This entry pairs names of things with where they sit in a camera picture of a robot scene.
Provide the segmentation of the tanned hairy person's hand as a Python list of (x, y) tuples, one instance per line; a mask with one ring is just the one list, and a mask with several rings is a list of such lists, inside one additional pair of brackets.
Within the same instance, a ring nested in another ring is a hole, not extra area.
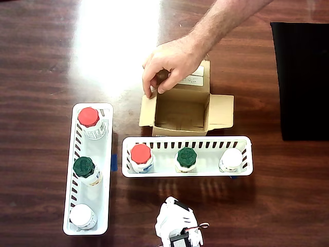
[[(172, 89), (198, 68), (215, 43), (215, 36), (190, 33), (156, 47), (143, 63), (142, 83), (145, 95), (149, 98), (152, 96), (151, 87), (157, 88), (160, 94)], [(167, 70), (169, 75), (166, 80), (157, 84), (156, 74), (161, 70)]]

